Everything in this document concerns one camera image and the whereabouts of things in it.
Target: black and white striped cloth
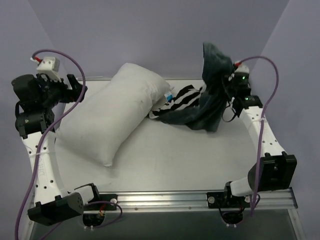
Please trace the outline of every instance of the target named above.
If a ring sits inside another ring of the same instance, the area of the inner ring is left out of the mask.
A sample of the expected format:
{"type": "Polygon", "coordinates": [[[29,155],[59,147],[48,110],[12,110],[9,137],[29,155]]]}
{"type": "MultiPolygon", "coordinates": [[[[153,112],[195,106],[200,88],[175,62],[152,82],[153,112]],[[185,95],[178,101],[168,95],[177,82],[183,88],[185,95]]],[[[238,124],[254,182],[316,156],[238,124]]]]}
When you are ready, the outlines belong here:
{"type": "Polygon", "coordinates": [[[178,111],[186,108],[199,106],[199,98],[205,92],[206,85],[196,89],[193,85],[182,88],[175,97],[163,105],[161,108],[150,111],[149,118],[156,119],[159,116],[171,111],[178,111]]]}

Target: cable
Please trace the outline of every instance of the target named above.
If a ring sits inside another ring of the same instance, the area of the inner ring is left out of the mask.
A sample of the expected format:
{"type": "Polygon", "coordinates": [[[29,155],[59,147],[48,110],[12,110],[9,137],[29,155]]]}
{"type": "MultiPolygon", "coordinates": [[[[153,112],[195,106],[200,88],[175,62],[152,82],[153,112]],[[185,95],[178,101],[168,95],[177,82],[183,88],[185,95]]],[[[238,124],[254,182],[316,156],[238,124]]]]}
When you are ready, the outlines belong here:
{"type": "MultiPolygon", "coordinates": [[[[274,89],[273,89],[273,92],[272,92],[271,96],[266,101],[265,105],[263,106],[262,113],[261,113],[261,127],[260,127],[260,133],[259,133],[259,138],[258,138],[258,146],[257,146],[257,153],[256,153],[255,180],[254,180],[254,191],[253,191],[253,200],[252,200],[252,202],[255,203],[256,200],[257,200],[257,195],[258,195],[262,137],[263,137],[264,127],[265,127],[265,121],[263,120],[263,118],[265,117],[265,113],[266,113],[266,110],[267,110],[267,107],[268,107],[269,103],[274,98],[274,96],[275,96],[275,94],[277,92],[277,89],[278,89],[278,86],[279,86],[279,72],[278,72],[276,64],[271,59],[269,59],[268,57],[265,57],[265,56],[251,56],[251,57],[248,57],[248,58],[245,58],[245,59],[241,60],[239,62],[239,64],[242,64],[243,62],[248,61],[248,60],[252,60],[252,59],[264,59],[264,60],[267,60],[269,63],[271,63],[271,65],[273,66],[274,71],[275,71],[275,86],[274,86],[274,89]]],[[[257,206],[257,204],[255,204],[255,205],[252,204],[251,205],[251,212],[250,212],[251,216],[253,216],[256,206],[257,206]]]]}
{"type": "Polygon", "coordinates": [[[54,228],[52,228],[50,231],[48,231],[45,235],[43,235],[42,237],[40,237],[39,240],[45,240],[45,238],[47,238],[54,230],[56,230],[61,224],[63,223],[63,221],[57,223],[54,228]]]}
{"type": "MultiPolygon", "coordinates": [[[[123,214],[123,210],[122,210],[121,206],[119,204],[117,204],[117,203],[113,203],[113,202],[110,202],[110,201],[94,201],[94,202],[88,203],[86,206],[90,206],[90,205],[94,205],[94,204],[104,204],[104,206],[107,205],[107,204],[115,205],[116,207],[118,207],[120,209],[120,214],[115,219],[112,219],[111,221],[108,221],[105,224],[101,224],[100,226],[95,226],[95,227],[93,227],[93,229],[103,228],[103,227],[106,227],[106,226],[108,226],[110,224],[113,224],[114,222],[118,221],[121,218],[122,214],[123,214]]],[[[56,230],[62,223],[63,223],[63,221],[59,222],[57,225],[55,225],[54,228],[52,228],[50,231],[48,231],[39,240],[45,240],[45,238],[48,237],[54,230],[56,230]]]]}
{"type": "Polygon", "coordinates": [[[34,160],[34,167],[33,167],[33,173],[32,173],[32,177],[31,177],[31,181],[30,181],[30,184],[29,184],[29,187],[26,191],[26,194],[23,198],[23,201],[22,201],[22,204],[20,206],[20,209],[19,209],[19,212],[18,212],[18,216],[16,218],[16,221],[15,221],[15,227],[14,227],[14,239],[15,240],[19,240],[19,225],[20,225],[20,220],[21,220],[21,217],[22,217],[22,214],[23,214],[23,210],[24,210],[24,207],[27,203],[27,200],[28,200],[28,197],[30,195],[30,192],[32,191],[32,188],[33,188],[33,185],[35,183],[35,179],[36,179],[36,176],[37,176],[37,171],[38,171],[38,163],[39,163],[39,158],[40,158],[40,151],[41,151],[41,146],[45,140],[45,137],[46,135],[52,130],[54,129],[55,125],[57,123],[59,123],[61,121],[61,119],[63,119],[67,114],[69,114],[77,105],[78,103],[80,103],[80,101],[83,99],[84,97],[84,94],[85,94],[85,90],[86,90],[86,76],[85,76],[85,73],[84,71],[82,70],[82,68],[80,67],[80,65],[76,62],[76,60],[74,60],[71,56],[61,52],[61,51],[58,51],[58,50],[54,50],[54,49],[41,49],[41,50],[38,50],[36,52],[34,52],[32,54],[32,59],[36,59],[36,55],[39,54],[39,53],[44,53],[44,52],[49,52],[49,53],[55,53],[55,54],[59,54],[59,55],[62,55],[64,57],[66,57],[67,59],[69,59],[71,62],[73,62],[77,68],[79,69],[80,73],[81,73],[81,77],[82,77],[82,89],[81,89],[81,93],[78,97],[78,99],[76,100],[76,102],[72,105],[72,107],[67,110],[64,114],[62,114],[60,117],[57,118],[57,120],[55,120],[46,130],[45,132],[43,133],[43,135],[41,136],[40,138],[40,141],[38,143],[38,147],[36,149],[36,156],[35,156],[35,160],[34,160]]]}
{"type": "Polygon", "coordinates": [[[122,210],[121,206],[119,206],[119,204],[117,204],[117,203],[110,202],[110,201],[94,201],[94,202],[88,203],[86,206],[90,206],[90,205],[94,205],[94,204],[110,204],[110,205],[117,206],[120,209],[120,214],[116,218],[114,218],[114,219],[112,219],[112,220],[110,220],[110,221],[108,221],[108,222],[106,222],[104,224],[101,224],[99,226],[94,226],[93,229],[104,228],[104,227],[106,227],[106,226],[108,226],[110,224],[113,224],[114,222],[118,221],[121,218],[122,214],[123,214],[123,210],[122,210]]]}
{"type": "MultiPolygon", "coordinates": [[[[261,197],[259,194],[257,194],[257,201],[254,205],[254,207],[256,208],[258,203],[260,202],[261,200],[261,197]]],[[[252,204],[252,196],[250,195],[250,204],[252,204]]],[[[239,218],[241,217],[241,214],[244,212],[245,208],[241,208],[240,211],[225,211],[225,212],[222,212],[220,207],[218,207],[218,210],[219,210],[219,213],[221,215],[221,218],[222,220],[226,223],[226,224],[229,224],[229,225],[234,225],[235,227],[241,223],[244,222],[244,220],[250,216],[250,214],[246,215],[245,217],[242,217],[242,220],[240,220],[239,222],[236,223],[237,219],[236,218],[239,218]]]]}

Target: lavender wall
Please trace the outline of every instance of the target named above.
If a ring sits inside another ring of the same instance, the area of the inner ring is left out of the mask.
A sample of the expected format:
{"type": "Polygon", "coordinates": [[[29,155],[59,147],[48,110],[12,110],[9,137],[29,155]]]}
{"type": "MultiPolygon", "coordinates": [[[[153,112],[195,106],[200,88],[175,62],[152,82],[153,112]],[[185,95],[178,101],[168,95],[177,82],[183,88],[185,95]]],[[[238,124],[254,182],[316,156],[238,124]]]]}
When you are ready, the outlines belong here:
{"type": "Polygon", "coordinates": [[[87,76],[112,77],[133,62],[164,77],[199,78],[203,41],[234,60],[260,54],[288,0],[29,2],[53,45],[79,60],[87,76]]]}
{"type": "MultiPolygon", "coordinates": [[[[26,193],[31,166],[27,151],[15,129],[15,104],[11,80],[35,74],[31,54],[53,45],[25,0],[2,0],[0,3],[0,239],[14,238],[15,220],[26,193]]],[[[27,215],[23,216],[22,225],[27,215]]]]}
{"type": "MultiPolygon", "coordinates": [[[[292,187],[308,239],[320,236],[319,13],[318,0],[290,0],[262,52],[279,68],[279,89],[266,114],[283,147],[298,159],[292,187]]],[[[275,84],[272,67],[259,60],[251,80],[265,102],[275,84]]]]}

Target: white pillow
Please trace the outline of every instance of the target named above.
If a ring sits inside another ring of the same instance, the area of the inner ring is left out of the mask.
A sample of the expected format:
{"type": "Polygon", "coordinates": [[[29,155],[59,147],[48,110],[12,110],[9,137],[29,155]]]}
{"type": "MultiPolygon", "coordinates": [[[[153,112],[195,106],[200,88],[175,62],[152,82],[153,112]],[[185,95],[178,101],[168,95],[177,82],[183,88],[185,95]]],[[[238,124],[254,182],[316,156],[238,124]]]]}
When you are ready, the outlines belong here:
{"type": "Polygon", "coordinates": [[[158,74],[124,64],[105,88],[84,98],[56,132],[65,146],[109,167],[121,143],[170,85],[158,74]]]}

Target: white connector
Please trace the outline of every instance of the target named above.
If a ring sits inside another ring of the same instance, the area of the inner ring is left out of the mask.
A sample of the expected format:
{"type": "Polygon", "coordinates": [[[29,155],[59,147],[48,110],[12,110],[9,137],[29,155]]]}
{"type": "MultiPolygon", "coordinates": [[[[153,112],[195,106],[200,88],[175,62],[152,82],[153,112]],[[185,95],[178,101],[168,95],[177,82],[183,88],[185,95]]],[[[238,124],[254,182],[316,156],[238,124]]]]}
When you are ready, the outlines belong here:
{"type": "Polygon", "coordinates": [[[58,74],[60,61],[53,56],[46,56],[36,68],[39,74],[47,75],[54,82],[61,82],[58,74]]]}

